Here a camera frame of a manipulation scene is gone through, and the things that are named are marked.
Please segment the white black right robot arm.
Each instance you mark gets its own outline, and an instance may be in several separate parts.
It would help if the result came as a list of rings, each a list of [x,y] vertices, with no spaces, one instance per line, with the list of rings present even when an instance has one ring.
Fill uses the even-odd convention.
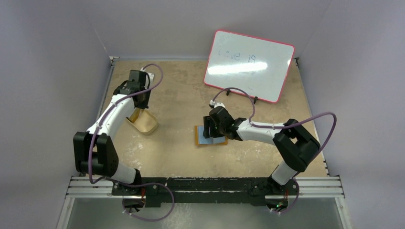
[[[275,146],[282,161],[267,179],[268,188],[274,194],[280,194],[295,175],[304,172],[320,150],[319,141],[295,119],[275,125],[258,123],[233,118],[223,106],[213,108],[203,117],[202,135]]]

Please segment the orange leather card holder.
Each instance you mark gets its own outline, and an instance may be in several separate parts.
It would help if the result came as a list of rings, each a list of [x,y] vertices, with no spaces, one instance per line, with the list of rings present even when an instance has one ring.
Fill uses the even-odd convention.
[[[228,139],[225,136],[218,137],[218,138],[205,138],[203,136],[203,126],[196,125],[194,127],[194,133],[195,133],[195,145],[196,146],[220,146],[220,145],[227,145],[228,144]]]

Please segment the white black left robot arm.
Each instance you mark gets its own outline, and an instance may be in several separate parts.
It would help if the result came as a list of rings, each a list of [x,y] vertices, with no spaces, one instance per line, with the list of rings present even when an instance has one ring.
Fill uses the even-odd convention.
[[[144,69],[130,70],[128,80],[114,91],[107,109],[85,132],[73,137],[75,168],[88,175],[99,175],[124,183],[130,195],[142,190],[140,171],[119,161],[113,138],[125,118],[136,108],[146,108],[153,75]]]

